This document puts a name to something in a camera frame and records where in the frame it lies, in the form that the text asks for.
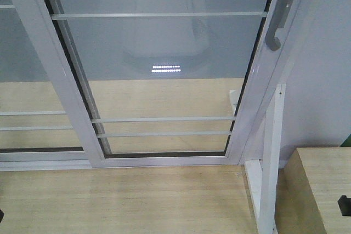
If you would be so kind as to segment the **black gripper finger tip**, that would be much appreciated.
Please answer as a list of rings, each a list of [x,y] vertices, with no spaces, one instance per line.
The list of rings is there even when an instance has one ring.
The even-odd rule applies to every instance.
[[[0,210],[0,222],[2,222],[3,218],[4,218],[4,212]]]
[[[351,216],[351,198],[342,195],[337,201],[342,216]]]

